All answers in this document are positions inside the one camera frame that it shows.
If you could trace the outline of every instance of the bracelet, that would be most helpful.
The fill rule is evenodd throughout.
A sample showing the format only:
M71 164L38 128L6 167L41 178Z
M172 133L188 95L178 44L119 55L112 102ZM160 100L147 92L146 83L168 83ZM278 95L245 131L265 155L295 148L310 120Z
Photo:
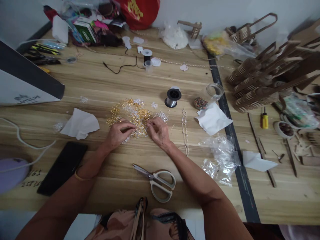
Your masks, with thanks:
M75 176L75 178L76 178L77 180L79 180L79 181L81 181L81 182L82 182L82 181L89 181L89 180L92 180L92 179L95 178L95 177L90 178L90 179L81 178L81 177L78 176L77 171L78 171L78 169L74 172L74 176Z

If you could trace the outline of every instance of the glass jar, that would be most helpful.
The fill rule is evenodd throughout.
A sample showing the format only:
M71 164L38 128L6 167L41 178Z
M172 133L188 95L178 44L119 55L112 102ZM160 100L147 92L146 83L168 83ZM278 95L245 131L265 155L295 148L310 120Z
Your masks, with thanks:
M194 99L195 108L207 109L210 104L218 101L224 93L223 87L218 83L212 83L203 88Z

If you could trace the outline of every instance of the black phone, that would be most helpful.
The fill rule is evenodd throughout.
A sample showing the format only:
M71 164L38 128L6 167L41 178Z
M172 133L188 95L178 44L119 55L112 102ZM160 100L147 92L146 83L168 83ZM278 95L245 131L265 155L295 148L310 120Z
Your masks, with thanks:
M67 142L57 160L39 186L37 193L51 196L76 171L88 146L77 142Z

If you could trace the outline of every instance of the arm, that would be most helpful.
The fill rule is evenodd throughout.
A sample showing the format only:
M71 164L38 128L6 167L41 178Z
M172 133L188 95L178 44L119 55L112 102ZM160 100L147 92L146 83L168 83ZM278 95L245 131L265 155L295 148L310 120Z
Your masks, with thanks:
M77 170L77 175L88 181L79 181L73 175L70 177L41 207L34 217L21 230L16 240L61 239L81 212L90 195L104 159L118 147L134 130L136 126L125 119L115 123L106 140L94 152L91 158Z
M169 155L199 202L206 239L252 239L232 203L216 182L170 141L168 126L161 118L150 119L147 125L151 138Z

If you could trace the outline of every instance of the purple object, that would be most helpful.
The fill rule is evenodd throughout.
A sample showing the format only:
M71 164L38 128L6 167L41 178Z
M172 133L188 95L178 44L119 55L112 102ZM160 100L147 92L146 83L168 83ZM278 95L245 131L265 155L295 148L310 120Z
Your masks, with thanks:
M28 164L22 158L4 158L0 159L0 171L5 171L10 168L20 167ZM19 183L21 183L29 173L29 166L19 168L9 172L0 173L0 194L5 193Z

